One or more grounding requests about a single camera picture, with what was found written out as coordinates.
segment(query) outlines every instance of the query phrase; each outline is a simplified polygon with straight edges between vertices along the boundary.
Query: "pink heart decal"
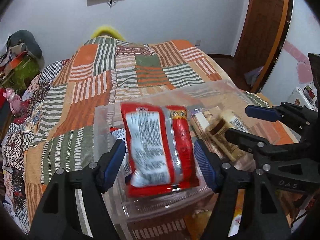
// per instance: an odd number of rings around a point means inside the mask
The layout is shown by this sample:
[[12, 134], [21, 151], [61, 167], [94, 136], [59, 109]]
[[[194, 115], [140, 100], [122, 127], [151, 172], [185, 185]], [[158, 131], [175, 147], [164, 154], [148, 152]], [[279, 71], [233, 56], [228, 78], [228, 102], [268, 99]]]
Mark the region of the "pink heart decal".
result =
[[299, 61], [297, 64], [299, 84], [311, 84], [313, 82], [310, 64]]

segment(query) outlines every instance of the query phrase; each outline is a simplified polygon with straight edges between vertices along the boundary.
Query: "plastic storage box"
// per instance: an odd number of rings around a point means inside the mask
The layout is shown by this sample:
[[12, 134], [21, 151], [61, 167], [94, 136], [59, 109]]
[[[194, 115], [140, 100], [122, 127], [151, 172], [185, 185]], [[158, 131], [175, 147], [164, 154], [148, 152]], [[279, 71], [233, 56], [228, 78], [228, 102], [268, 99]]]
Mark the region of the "plastic storage box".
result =
[[[134, 98], [133, 101], [158, 106], [185, 106], [188, 110], [188, 121], [194, 113], [199, 111], [210, 111], [211, 109], [216, 110], [217, 108], [221, 111], [230, 109], [241, 118], [251, 133], [263, 136], [269, 139], [271, 143], [276, 143], [279, 139], [278, 133], [269, 122], [246, 116], [244, 112], [245, 107], [248, 104], [253, 104], [253, 102], [230, 81], [208, 82], [201, 85], [169, 90], [150, 96]], [[95, 108], [93, 127], [95, 161], [97, 161], [103, 153], [108, 152], [115, 142], [115, 139], [109, 132], [110, 127], [124, 127], [120, 103]], [[195, 141], [196, 133], [190, 124], [189, 128], [191, 137], [193, 141]], [[250, 154], [246, 154], [234, 162], [233, 165], [242, 170], [252, 170], [255, 168], [254, 160]], [[199, 168], [197, 168], [197, 176], [200, 180], [200, 185], [195, 188], [171, 192], [167, 195], [129, 198], [126, 194], [124, 175], [120, 169], [113, 187], [104, 195], [104, 200], [113, 223], [121, 225], [128, 224], [129, 232], [125, 234], [130, 233], [133, 239], [138, 239], [137, 233], [140, 232], [140, 236], [142, 236], [142, 233], [146, 235], [145, 229], [148, 231], [150, 228], [153, 228], [153, 226], [142, 226], [143, 228], [137, 229], [138, 232], [135, 233], [136, 230], [129, 226], [130, 223], [134, 223], [134, 226], [139, 227], [139, 225], [137, 225], [138, 221], [157, 220], [156, 218], [158, 217], [168, 213], [173, 214], [173, 212], [180, 211], [184, 208], [203, 208], [206, 205], [206, 200], [209, 200], [213, 193], [206, 186]], [[181, 228], [185, 228], [181, 219], [175, 221], [178, 221]], [[167, 225], [170, 225], [170, 223], [171, 221], [163, 223], [167, 230], [170, 230]]]

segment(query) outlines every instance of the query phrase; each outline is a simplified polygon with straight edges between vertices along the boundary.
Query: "bed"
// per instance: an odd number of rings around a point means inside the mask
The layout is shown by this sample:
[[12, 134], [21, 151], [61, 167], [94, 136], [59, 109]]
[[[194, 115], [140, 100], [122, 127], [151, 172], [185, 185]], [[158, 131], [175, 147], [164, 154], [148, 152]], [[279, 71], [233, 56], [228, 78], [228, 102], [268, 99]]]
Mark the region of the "bed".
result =
[[[222, 79], [230, 80], [188, 41], [133, 44], [108, 36], [87, 41], [71, 59], [44, 68], [25, 92], [27, 113], [15, 119], [2, 143], [4, 207], [28, 233], [55, 170], [79, 170], [93, 161], [96, 106]], [[243, 94], [268, 106], [262, 96]], [[294, 141], [286, 127], [274, 125], [279, 144]]]

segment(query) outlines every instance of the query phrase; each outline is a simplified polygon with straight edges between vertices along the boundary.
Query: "wooden floor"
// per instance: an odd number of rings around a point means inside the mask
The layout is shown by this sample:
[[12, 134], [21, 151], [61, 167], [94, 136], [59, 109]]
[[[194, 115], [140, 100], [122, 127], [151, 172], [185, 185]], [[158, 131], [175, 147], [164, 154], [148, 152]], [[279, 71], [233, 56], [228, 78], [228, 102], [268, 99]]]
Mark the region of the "wooden floor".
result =
[[237, 72], [236, 63], [230, 58], [213, 58], [219, 66], [228, 74], [234, 84], [242, 90], [250, 91], [242, 73]]

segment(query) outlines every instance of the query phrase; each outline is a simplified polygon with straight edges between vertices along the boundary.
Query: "baseboard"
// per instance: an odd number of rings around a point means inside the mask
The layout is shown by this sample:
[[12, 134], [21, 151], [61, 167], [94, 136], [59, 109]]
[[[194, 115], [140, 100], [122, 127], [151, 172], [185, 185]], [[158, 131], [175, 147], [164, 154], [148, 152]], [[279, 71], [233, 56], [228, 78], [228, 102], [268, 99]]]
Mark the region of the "baseboard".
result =
[[229, 58], [233, 59], [231, 55], [226, 55], [226, 54], [207, 54], [211, 58]]

